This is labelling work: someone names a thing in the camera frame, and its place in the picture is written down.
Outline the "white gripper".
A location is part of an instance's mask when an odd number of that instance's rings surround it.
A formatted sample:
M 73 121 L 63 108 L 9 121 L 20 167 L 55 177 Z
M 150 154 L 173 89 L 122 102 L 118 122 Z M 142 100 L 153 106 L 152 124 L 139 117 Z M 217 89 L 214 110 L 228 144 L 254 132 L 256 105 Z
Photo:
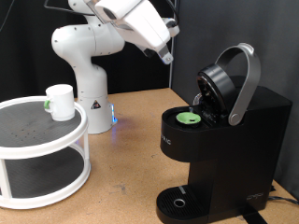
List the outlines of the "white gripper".
M 141 1 L 116 24 L 122 38 L 145 48 L 144 54 L 148 58 L 157 51 L 164 64 L 173 62 L 173 55 L 166 45 L 170 40 L 170 33 L 150 1 Z

